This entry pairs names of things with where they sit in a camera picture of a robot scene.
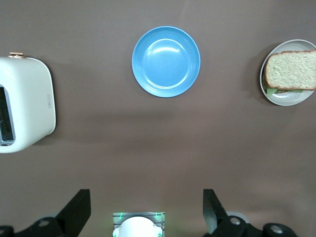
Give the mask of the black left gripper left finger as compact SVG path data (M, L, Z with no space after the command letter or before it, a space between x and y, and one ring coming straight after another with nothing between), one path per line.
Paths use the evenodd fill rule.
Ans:
M90 215L90 190L81 189L55 217L41 218L17 233L12 226L3 225L0 227L0 235L2 237L77 237Z

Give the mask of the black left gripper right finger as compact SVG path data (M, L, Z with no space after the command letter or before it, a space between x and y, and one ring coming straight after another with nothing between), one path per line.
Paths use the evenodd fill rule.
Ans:
M295 237L288 226L267 223L257 229L241 217L229 215L213 189L203 190L203 216L208 229L206 237Z

